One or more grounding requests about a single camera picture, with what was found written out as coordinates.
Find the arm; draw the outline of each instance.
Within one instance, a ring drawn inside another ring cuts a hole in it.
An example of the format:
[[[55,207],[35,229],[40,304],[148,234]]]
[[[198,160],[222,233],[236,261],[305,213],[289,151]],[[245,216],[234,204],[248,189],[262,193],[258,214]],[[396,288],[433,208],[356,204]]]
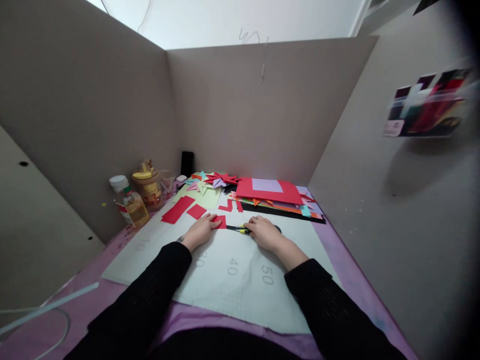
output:
[[[332,276],[268,219],[256,216],[244,225],[252,230],[257,244],[274,252],[288,270],[286,284],[322,355],[327,359],[405,359]]]
[[[87,335],[65,360],[144,358],[190,267],[191,253],[220,225],[211,222],[215,217],[205,215],[176,242],[162,247],[145,271],[88,325]]]

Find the black sleeve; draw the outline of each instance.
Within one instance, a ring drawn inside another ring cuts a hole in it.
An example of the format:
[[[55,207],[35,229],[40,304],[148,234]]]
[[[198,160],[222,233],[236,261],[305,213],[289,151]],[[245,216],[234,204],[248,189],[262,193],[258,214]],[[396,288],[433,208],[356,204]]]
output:
[[[190,251],[181,243],[162,247],[145,271],[88,325],[88,334],[65,359],[144,358],[191,262]]]
[[[285,280],[326,359],[405,359],[315,259]]]

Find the number 50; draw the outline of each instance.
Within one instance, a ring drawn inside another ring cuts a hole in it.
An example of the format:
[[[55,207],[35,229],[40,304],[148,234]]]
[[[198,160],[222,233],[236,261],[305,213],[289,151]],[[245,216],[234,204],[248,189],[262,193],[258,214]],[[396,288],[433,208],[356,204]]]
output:
[[[274,274],[274,272],[272,271],[272,268],[269,267],[269,266],[262,266],[261,267],[261,270],[265,273],[265,274]],[[274,284],[274,279],[268,275],[263,275],[263,277],[261,278],[263,280],[263,282],[267,285],[273,285]]]

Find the light yellow paper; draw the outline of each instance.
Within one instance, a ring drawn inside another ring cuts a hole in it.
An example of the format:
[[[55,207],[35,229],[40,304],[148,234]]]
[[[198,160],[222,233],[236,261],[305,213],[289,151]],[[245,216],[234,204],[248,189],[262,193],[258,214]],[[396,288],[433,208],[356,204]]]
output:
[[[180,200],[181,197],[187,195],[188,197],[192,198],[195,200],[193,204],[198,204],[202,208],[205,209],[216,209],[217,208],[217,203],[219,201],[220,193],[222,191],[221,187],[218,187],[216,189],[213,188],[208,188],[205,186],[202,186],[202,189],[200,192],[198,191],[187,191],[189,188],[189,185],[186,184],[184,185],[180,191],[175,195],[173,198],[172,202],[176,203],[178,200]]]

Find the person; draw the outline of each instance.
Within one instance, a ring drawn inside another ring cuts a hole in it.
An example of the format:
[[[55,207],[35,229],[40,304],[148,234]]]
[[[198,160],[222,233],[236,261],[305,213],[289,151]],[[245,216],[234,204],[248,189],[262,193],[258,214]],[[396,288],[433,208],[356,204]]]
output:
[[[88,325],[86,336],[65,359],[299,359],[265,338],[221,327],[179,331],[147,353],[189,269],[192,252],[220,225],[212,222],[215,217],[206,214],[184,236],[162,247],[145,271]],[[259,247],[273,252],[285,266],[288,289],[324,358],[405,359],[332,276],[268,219],[255,216],[244,226]]]

